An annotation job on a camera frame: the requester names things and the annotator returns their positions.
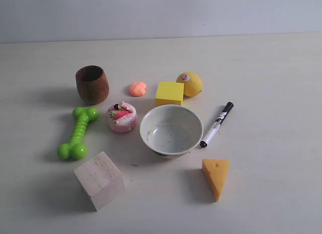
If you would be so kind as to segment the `small orange peach toy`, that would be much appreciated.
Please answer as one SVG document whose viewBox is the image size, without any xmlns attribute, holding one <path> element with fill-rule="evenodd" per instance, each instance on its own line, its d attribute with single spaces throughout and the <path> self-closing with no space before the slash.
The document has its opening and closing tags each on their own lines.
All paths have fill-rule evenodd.
<svg viewBox="0 0 322 234">
<path fill-rule="evenodd" d="M 146 84 L 142 81 L 136 81 L 128 87 L 130 95 L 142 97 L 146 93 Z"/>
</svg>

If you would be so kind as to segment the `green plastic bone toy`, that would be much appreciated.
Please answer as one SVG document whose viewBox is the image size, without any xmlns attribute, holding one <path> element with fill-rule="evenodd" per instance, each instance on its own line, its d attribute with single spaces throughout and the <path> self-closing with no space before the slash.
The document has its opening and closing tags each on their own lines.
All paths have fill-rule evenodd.
<svg viewBox="0 0 322 234">
<path fill-rule="evenodd" d="M 87 147 L 83 144 L 83 138 L 88 124 L 99 116 L 99 110 L 94 107 L 76 107 L 72 112 L 75 119 L 71 137 L 67 143 L 61 144 L 57 149 L 57 156 L 61 160 L 73 158 L 83 159 L 87 155 Z"/>
</svg>

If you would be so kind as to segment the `white speckled ceramic bowl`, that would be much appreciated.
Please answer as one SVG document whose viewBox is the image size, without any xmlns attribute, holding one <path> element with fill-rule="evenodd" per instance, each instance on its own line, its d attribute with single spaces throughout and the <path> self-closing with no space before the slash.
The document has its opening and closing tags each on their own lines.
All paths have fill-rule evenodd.
<svg viewBox="0 0 322 234">
<path fill-rule="evenodd" d="M 174 159 L 197 147 L 203 136 L 203 124 L 190 109 L 174 104 L 150 110 L 140 123 L 140 136 L 157 155 Z"/>
</svg>

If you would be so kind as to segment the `yellow lemon with sticker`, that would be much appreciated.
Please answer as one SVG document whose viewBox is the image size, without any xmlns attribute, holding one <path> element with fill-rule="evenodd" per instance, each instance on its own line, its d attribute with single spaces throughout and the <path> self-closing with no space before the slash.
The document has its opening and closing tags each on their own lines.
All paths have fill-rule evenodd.
<svg viewBox="0 0 322 234">
<path fill-rule="evenodd" d="M 177 83 L 184 84 L 184 95 L 186 97 L 194 97 L 203 90 L 203 82 L 201 78 L 193 72 L 184 72 L 177 77 Z"/>
</svg>

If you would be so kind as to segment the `yellow foam cube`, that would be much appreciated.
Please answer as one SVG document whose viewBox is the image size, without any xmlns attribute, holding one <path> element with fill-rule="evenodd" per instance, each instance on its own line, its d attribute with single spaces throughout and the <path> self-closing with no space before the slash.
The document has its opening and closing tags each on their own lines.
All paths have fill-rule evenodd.
<svg viewBox="0 0 322 234">
<path fill-rule="evenodd" d="M 155 95 L 155 106 L 183 105 L 184 84 L 160 81 Z"/>
</svg>

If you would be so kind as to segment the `black and white marker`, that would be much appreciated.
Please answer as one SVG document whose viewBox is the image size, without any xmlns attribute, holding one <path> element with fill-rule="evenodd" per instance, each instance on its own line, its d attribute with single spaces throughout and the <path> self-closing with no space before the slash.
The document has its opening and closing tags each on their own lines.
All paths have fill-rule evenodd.
<svg viewBox="0 0 322 234">
<path fill-rule="evenodd" d="M 203 135 L 200 146 L 202 148 L 206 148 L 209 144 L 209 142 L 212 140 L 212 138 L 215 136 L 219 128 L 221 127 L 222 123 L 224 122 L 225 118 L 229 114 L 229 112 L 234 107 L 234 104 L 232 102 L 227 102 L 221 113 L 217 116 L 209 130 Z"/>
</svg>

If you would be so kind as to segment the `light wooden block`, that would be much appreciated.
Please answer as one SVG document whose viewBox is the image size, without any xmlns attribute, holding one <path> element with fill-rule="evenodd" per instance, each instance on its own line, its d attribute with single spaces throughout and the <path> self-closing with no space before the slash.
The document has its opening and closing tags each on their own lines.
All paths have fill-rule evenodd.
<svg viewBox="0 0 322 234">
<path fill-rule="evenodd" d="M 96 211 L 126 190 L 122 173 L 103 151 L 77 167 L 73 173 Z"/>
</svg>

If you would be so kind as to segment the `pink strawberry cake toy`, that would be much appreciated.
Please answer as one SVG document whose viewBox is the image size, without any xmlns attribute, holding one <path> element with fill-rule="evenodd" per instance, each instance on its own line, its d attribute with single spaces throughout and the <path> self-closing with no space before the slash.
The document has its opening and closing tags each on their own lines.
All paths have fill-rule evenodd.
<svg viewBox="0 0 322 234">
<path fill-rule="evenodd" d="M 134 106 L 119 102 L 107 111 L 107 121 L 110 129 L 116 133 L 127 133 L 137 125 L 137 112 Z"/>
</svg>

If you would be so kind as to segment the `brown wooden cup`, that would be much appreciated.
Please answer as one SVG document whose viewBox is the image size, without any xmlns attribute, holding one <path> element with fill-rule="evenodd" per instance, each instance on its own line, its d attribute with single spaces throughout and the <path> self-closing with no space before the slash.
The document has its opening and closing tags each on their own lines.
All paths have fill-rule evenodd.
<svg viewBox="0 0 322 234">
<path fill-rule="evenodd" d="M 88 105 L 103 102 L 109 94 L 109 83 L 104 70 L 96 65 L 88 65 L 75 74 L 77 92 Z"/>
</svg>

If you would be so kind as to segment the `yellow cheese wedge toy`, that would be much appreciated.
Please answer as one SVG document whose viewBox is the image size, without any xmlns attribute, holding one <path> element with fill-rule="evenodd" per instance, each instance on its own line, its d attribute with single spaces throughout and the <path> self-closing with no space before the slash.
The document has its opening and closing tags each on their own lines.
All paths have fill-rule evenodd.
<svg viewBox="0 0 322 234">
<path fill-rule="evenodd" d="M 203 159 L 202 171 L 213 193 L 215 202 L 220 196 L 225 184 L 230 162 L 227 160 Z"/>
</svg>

